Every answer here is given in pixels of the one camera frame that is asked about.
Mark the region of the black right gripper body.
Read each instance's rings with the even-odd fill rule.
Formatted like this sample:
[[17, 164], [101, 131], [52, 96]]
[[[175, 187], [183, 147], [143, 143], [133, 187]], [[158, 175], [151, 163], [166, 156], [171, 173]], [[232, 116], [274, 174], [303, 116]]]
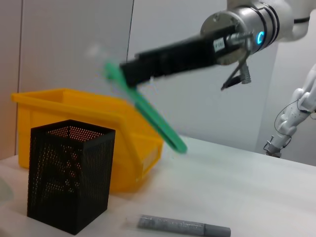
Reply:
[[226, 41], [235, 32], [234, 26], [228, 26], [167, 46], [159, 55], [159, 72], [169, 76], [216, 65], [220, 57], [238, 49]]

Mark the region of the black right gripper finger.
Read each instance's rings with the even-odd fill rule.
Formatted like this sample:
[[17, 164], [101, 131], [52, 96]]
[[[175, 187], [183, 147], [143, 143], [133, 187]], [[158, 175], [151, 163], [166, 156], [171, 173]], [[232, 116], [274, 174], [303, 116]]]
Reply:
[[154, 60], [158, 61], [161, 58], [161, 55], [163, 53], [163, 47], [154, 48], [146, 51], [142, 51], [135, 54], [136, 60]]
[[151, 78], [162, 77], [163, 73], [157, 62], [132, 60], [119, 65], [128, 87], [149, 81]]

